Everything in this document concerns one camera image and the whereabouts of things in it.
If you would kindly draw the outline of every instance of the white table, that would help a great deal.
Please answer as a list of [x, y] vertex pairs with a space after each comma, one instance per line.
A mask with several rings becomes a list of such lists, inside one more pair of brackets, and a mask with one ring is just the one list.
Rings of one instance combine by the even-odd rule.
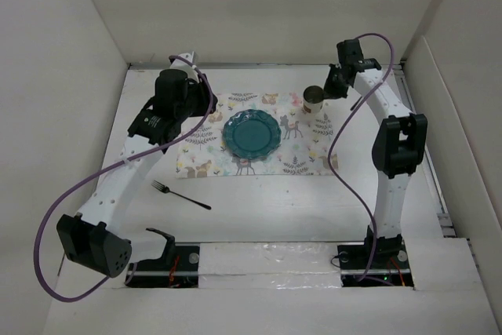
[[[322, 86], [327, 71], [319, 66], [204, 70], [216, 93], [301, 93], [306, 86]], [[129, 71], [104, 165], [116, 158], [131, 121], [153, 94], [157, 75]], [[390, 84], [397, 93], [393, 76]], [[357, 98], [351, 91], [348, 99], [330, 104], [335, 130]], [[377, 194], [370, 155], [377, 130], [370, 110], [363, 107], [336, 149], [340, 174], [370, 208]], [[321, 241], [361, 241], [369, 218], [335, 177], [178, 180], [176, 153], [177, 147], [168, 150], [151, 171], [121, 236], [162, 242], [144, 230], [155, 227], [178, 242], [233, 242], [201, 246], [201, 288], [127, 289], [122, 276], [77, 304], [54, 302], [46, 334], [498, 333], [467, 243], [442, 237], [439, 201], [422, 166], [412, 177], [402, 215], [417, 290], [352, 289], [340, 288], [339, 272], [329, 265], [336, 244]], [[157, 192], [150, 186], [153, 179], [213, 210]], [[271, 248], [281, 250], [281, 257], [271, 255]], [[295, 253], [295, 248], [303, 251]], [[65, 262], [57, 290], [76, 295], [99, 278]]]

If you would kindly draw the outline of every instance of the robotic arm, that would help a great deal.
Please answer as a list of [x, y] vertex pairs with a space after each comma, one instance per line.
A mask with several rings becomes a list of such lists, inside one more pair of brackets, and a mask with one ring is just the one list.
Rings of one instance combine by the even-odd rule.
[[[358, 39], [340, 42], [339, 64], [330, 65], [324, 86], [325, 98], [347, 97], [349, 87], [361, 96], [381, 82], [381, 66], [365, 59]], [[372, 149], [378, 170], [375, 212], [378, 243], [375, 260], [397, 254], [402, 245], [401, 214], [409, 179], [424, 158], [427, 119], [402, 104], [385, 82], [366, 101], [380, 124]], [[373, 243], [373, 226], [368, 227], [366, 250]]]
[[[194, 63], [195, 54], [183, 54]], [[148, 100], [128, 129], [119, 160], [125, 165], [109, 172], [91, 198], [74, 217], [63, 215], [56, 229], [69, 260], [108, 277], [118, 276], [132, 258], [130, 241], [117, 236], [122, 218], [150, 169], [166, 152], [157, 151], [134, 161], [133, 155], [169, 143], [189, 117], [203, 116], [209, 106], [209, 90], [190, 65], [174, 60], [155, 81], [155, 95]], [[213, 96], [213, 109], [217, 98]]]

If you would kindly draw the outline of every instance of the round plate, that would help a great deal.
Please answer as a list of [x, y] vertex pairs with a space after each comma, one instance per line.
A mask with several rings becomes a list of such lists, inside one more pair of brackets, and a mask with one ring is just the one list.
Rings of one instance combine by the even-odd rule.
[[265, 157], [280, 145], [281, 128], [265, 111], [244, 110], [225, 123], [223, 140], [240, 158]]

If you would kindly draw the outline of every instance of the placemat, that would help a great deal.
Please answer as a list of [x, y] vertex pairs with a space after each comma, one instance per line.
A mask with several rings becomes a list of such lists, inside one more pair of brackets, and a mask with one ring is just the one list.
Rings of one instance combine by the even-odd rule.
[[[216, 96], [216, 111], [191, 137], [180, 143], [176, 161], [178, 178], [257, 174], [333, 175], [327, 158], [333, 142], [333, 125], [325, 111], [315, 115], [306, 113], [298, 93], [223, 93]], [[225, 122], [246, 109], [266, 111], [281, 127], [281, 145], [266, 158], [238, 158], [227, 150], [223, 142]], [[182, 133], [189, 130], [190, 125], [185, 122]], [[336, 169], [338, 159], [334, 152], [332, 163]]]

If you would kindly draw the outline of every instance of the white wall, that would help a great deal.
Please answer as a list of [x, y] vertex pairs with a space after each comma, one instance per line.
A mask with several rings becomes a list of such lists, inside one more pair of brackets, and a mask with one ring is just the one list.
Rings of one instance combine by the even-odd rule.
[[[0, 333], [38, 334], [50, 299], [35, 280], [35, 232], [100, 166], [126, 63], [91, 0], [0, 0], [0, 15]], [[42, 249], [52, 284], [62, 252], [52, 224]]]
[[459, 234], [471, 238], [502, 324], [502, 1], [443, 0], [406, 75]]
[[[397, 60], [431, 0], [93, 0], [128, 62], [165, 63], [195, 49], [203, 62], [331, 63], [336, 44], [367, 31]], [[365, 54], [388, 63], [384, 44]]]

